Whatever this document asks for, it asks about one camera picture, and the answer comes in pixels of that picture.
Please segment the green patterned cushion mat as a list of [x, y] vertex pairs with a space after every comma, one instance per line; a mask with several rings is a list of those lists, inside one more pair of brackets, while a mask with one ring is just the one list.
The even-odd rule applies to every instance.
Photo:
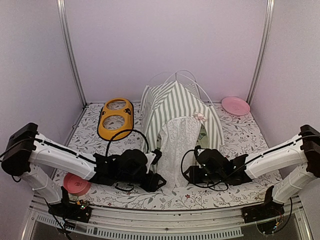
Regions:
[[208, 148], [209, 147], [209, 140], [208, 140], [208, 134], [205, 126], [202, 124], [200, 127], [199, 135], [198, 135], [198, 145], [200, 145], [202, 148]]

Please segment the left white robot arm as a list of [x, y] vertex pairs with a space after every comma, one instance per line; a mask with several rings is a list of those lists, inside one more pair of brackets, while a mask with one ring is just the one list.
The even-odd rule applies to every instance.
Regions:
[[124, 182], [155, 192], [167, 183], [151, 170], [161, 156], [157, 149], [147, 152], [127, 149], [122, 154], [106, 152], [104, 155], [81, 153], [48, 139], [38, 132], [37, 124], [29, 122], [10, 136], [0, 163], [4, 172], [26, 181], [63, 217], [70, 217], [75, 211], [74, 205], [63, 197], [65, 190], [49, 178], [41, 165], [74, 174], [93, 184], [112, 186]]

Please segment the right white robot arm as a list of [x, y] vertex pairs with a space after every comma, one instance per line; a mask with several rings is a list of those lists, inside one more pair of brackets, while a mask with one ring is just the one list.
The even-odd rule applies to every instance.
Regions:
[[206, 184], [212, 188], [220, 183], [240, 186], [267, 173], [292, 165], [295, 169], [282, 181], [269, 187], [258, 213], [269, 218], [291, 196], [320, 177], [320, 133], [310, 125], [300, 127], [291, 139], [258, 153], [243, 154], [231, 160], [217, 149], [191, 150], [197, 162], [183, 170], [182, 176], [190, 184]]

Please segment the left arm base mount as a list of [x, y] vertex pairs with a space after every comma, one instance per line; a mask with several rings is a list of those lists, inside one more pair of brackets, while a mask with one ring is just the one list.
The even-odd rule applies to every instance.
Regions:
[[73, 203], [60, 202], [57, 204], [47, 204], [48, 212], [64, 220], [73, 220], [82, 223], [88, 223], [91, 215], [92, 208]]

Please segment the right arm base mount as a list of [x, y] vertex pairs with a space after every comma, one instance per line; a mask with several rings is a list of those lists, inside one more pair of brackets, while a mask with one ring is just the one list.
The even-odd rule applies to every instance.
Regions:
[[241, 215], [245, 223], [252, 223], [269, 218], [274, 218], [277, 216], [281, 216], [284, 213], [284, 204], [278, 204], [273, 201], [269, 203], [247, 206], [241, 209]]

